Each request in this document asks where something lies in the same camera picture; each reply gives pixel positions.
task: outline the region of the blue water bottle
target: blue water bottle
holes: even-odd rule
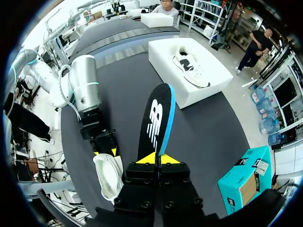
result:
[[[268,117],[275,120],[277,116],[278,116],[277,111],[275,111],[274,109],[269,109],[266,110],[265,113],[261,115],[261,119],[263,120]]]
[[[281,140],[284,138],[285,135],[281,135],[279,132],[272,134],[268,137],[268,144],[270,146],[277,145],[281,143]]]
[[[265,99],[259,101],[256,104],[256,108],[257,108],[259,114],[264,114],[267,110],[270,110],[271,102],[272,102],[272,100],[269,100],[269,98],[265,98]]]
[[[251,100],[257,104],[266,97],[267,88],[263,89],[262,87],[257,87],[255,92],[251,94]]]
[[[259,124],[259,130],[262,134],[271,134],[280,129],[280,122],[272,118],[265,118]]]

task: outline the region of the black table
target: black table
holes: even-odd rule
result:
[[[70,56],[70,64],[84,54],[94,55],[134,40],[168,35],[180,35],[180,31],[174,27],[149,28],[141,21],[134,21],[131,18],[107,21],[88,29],[83,34]]]
[[[116,19],[96,25],[84,32],[72,54],[112,35],[143,27],[147,26],[141,21],[133,21],[131,18]]]
[[[116,129],[124,170],[137,158],[140,126],[147,99],[162,83],[141,53],[98,69],[101,108],[111,129]],[[101,196],[94,154],[87,140],[81,138],[82,125],[70,107],[62,109],[62,145],[67,167],[75,188],[92,216],[95,207],[113,210]],[[218,93],[182,110],[176,106],[174,123],[166,153],[187,162],[191,180],[203,198],[205,214],[226,211],[217,181],[249,148],[243,129],[223,93]],[[161,223],[160,217],[155,223]]]

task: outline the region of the floor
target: floor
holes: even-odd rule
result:
[[[243,69],[241,74],[237,76],[235,74],[234,67],[238,66],[241,58],[244,55],[244,51],[240,49],[235,43],[230,43],[231,49],[229,54],[225,50],[214,50],[208,44],[208,39],[201,36],[198,32],[191,30],[188,34],[188,27],[180,24],[181,37],[191,37],[198,41],[201,45],[203,45],[208,51],[210,51],[215,57],[217,57],[231,72],[234,76],[233,80],[229,83],[229,85],[223,90],[225,97],[236,113],[244,133],[247,137],[247,141],[251,148],[260,147],[267,145],[267,135],[262,135],[259,132],[258,124],[260,122],[260,115],[258,114],[255,105],[251,101],[250,95],[252,93],[248,87],[242,87],[242,85],[251,81],[251,78],[257,78],[258,73],[260,72],[260,67],[257,65],[252,69]],[[30,143],[31,149],[31,157],[40,157],[45,155],[45,150],[49,151],[49,154],[54,154],[51,156],[52,162],[48,161],[45,164],[50,167],[61,168],[61,162],[64,160],[64,154],[62,151],[62,143],[61,143],[61,110],[59,109],[57,112],[51,105],[49,101],[48,94],[42,89],[39,90],[38,96],[35,98],[35,106],[32,107],[32,112],[39,116],[47,125],[53,127],[53,131],[51,132],[51,136],[55,141],[54,145],[50,145],[49,143],[43,142],[35,136],[31,136],[32,142]],[[54,173],[53,181],[61,181],[66,177],[66,173]],[[63,210],[68,211],[71,208],[69,202],[79,203],[79,198],[77,198],[77,194],[75,192],[65,191],[64,193],[58,193],[57,196],[61,197],[61,200],[55,197],[55,195],[51,194],[51,198],[57,202],[57,204],[62,207]],[[76,218],[84,222],[83,217],[86,216],[87,213],[82,212],[77,215]]]
[[[38,96],[34,100],[35,106],[32,107],[32,112],[36,114],[41,120],[45,122],[46,125],[51,126],[53,130],[51,131],[51,137],[54,139],[54,144],[51,145],[50,143],[46,143],[36,136],[30,134],[30,139],[32,140],[29,144],[30,148],[30,157],[43,157],[45,155],[45,151],[48,150],[52,162],[50,160],[38,161],[41,165],[45,165],[48,168],[63,168],[64,170],[68,171],[66,163],[63,165],[61,162],[64,160],[64,153],[62,149],[62,139],[61,139],[61,109],[55,111],[54,107],[49,100],[49,94],[46,93],[43,89],[39,89]],[[55,172],[52,173],[52,182],[62,181],[62,180],[70,180],[70,176],[65,172]],[[56,193],[56,197],[53,193],[50,194],[51,199],[58,205],[61,209],[68,212],[75,208],[74,206],[70,205],[71,203],[80,203],[81,200],[79,199],[76,192],[72,191],[63,191]],[[76,215],[76,219],[82,223],[84,222],[84,217],[88,216],[88,212],[86,211],[85,207],[79,207],[81,212],[80,214]]]

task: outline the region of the white shoe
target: white shoe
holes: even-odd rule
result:
[[[210,83],[203,77],[203,69],[200,62],[186,50],[186,47],[179,46],[177,48],[173,62],[183,71],[184,78],[188,82],[198,87],[210,86]]]
[[[120,156],[113,157],[109,154],[94,156],[97,175],[101,186],[102,196],[114,204],[122,187],[123,165]]]
[[[241,70],[238,69],[238,67],[235,67],[236,74],[239,75],[241,73]]]

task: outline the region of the blue shoe box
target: blue shoe box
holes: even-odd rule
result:
[[[248,149],[218,181],[218,186],[228,215],[241,209],[265,189],[270,189],[269,146]]]

